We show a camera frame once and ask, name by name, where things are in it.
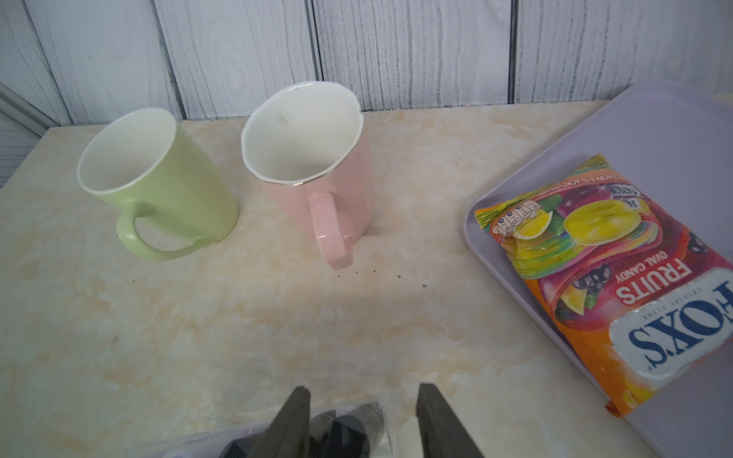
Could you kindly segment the black lipstick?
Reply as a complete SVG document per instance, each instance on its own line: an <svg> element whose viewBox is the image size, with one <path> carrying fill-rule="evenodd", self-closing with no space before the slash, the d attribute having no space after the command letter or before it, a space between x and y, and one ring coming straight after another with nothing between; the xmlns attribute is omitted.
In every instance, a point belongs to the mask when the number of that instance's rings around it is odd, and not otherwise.
<svg viewBox="0 0 733 458"><path fill-rule="evenodd" d="M385 414L379 403L358 406L333 421L323 457L370 457L386 430Z"/></svg>
<svg viewBox="0 0 733 458"><path fill-rule="evenodd" d="M238 439L227 444L220 458L248 458L253 450L252 443L246 439Z"/></svg>

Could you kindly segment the black lipstick diagonal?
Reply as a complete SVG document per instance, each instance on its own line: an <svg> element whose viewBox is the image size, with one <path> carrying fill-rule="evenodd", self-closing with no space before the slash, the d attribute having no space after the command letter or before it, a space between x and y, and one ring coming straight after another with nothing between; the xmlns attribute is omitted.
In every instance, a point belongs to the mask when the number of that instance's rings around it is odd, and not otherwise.
<svg viewBox="0 0 733 458"><path fill-rule="evenodd" d="M324 455L332 425L336 418L336 411L329 410L316 415L310 420L308 452L310 458L321 458Z"/></svg>

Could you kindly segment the candy bag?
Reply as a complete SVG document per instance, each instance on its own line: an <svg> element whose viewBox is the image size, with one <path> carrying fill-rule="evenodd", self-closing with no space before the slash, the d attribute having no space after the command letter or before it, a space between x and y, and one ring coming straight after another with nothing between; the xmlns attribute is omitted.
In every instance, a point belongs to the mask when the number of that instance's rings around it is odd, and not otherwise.
<svg viewBox="0 0 733 458"><path fill-rule="evenodd" d="M475 211L624 416L732 339L732 265L604 156Z"/></svg>

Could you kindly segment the left aluminium frame post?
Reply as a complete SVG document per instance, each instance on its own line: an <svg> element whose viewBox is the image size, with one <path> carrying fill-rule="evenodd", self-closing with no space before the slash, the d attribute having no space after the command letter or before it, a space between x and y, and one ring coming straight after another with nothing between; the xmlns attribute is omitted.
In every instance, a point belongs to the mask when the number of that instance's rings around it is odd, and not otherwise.
<svg viewBox="0 0 733 458"><path fill-rule="evenodd" d="M59 126L3 83L0 84L0 98L1 113L38 137L43 137L49 129Z"/></svg>

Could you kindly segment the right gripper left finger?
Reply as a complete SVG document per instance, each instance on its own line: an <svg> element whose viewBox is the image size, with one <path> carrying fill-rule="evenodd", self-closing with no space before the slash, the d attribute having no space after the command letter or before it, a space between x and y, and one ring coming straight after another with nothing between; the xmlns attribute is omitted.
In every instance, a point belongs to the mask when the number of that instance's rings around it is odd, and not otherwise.
<svg viewBox="0 0 733 458"><path fill-rule="evenodd" d="M300 385L257 442L251 458L309 457L310 392Z"/></svg>

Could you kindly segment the clear acrylic lipstick organizer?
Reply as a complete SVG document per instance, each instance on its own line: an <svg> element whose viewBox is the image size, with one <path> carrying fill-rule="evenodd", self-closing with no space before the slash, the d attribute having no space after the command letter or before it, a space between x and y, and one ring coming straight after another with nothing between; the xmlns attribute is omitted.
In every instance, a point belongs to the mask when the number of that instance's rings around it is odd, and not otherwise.
<svg viewBox="0 0 733 458"><path fill-rule="evenodd" d="M310 395L296 389L265 423L137 446L128 457L397 457L386 406L369 401L312 411Z"/></svg>

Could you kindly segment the green mug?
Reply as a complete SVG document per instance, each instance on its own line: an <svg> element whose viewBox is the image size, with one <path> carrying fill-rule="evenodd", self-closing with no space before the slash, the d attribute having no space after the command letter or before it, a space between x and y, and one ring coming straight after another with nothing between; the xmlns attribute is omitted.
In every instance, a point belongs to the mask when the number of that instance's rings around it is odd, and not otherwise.
<svg viewBox="0 0 733 458"><path fill-rule="evenodd" d="M143 259L187 256L226 238L239 219L220 170L164 109L140 109L107 125L83 151L76 178L118 208L118 239Z"/></svg>

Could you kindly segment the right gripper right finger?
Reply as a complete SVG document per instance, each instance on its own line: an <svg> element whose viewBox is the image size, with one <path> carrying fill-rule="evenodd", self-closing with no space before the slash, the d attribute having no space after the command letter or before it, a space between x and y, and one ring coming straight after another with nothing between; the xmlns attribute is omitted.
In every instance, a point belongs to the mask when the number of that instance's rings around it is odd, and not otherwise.
<svg viewBox="0 0 733 458"><path fill-rule="evenodd" d="M425 458L484 457L435 384L420 384L415 410Z"/></svg>

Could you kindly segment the lavender tray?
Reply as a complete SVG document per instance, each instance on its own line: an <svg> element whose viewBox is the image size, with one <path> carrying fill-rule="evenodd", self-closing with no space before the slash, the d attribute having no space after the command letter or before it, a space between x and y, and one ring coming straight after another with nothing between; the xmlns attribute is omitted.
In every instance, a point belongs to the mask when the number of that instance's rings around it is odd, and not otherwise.
<svg viewBox="0 0 733 458"><path fill-rule="evenodd" d="M638 84L481 197L469 250L663 457L732 453L732 108Z"/></svg>

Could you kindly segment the pink mug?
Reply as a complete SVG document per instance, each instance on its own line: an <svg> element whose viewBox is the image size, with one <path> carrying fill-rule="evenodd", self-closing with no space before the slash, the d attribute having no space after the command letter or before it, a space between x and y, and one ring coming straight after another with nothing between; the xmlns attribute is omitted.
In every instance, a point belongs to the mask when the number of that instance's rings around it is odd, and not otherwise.
<svg viewBox="0 0 733 458"><path fill-rule="evenodd" d="M373 219L366 130L357 96L326 81L278 91L242 130L245 167L335 270L352 265L353 245Z"/></svg>

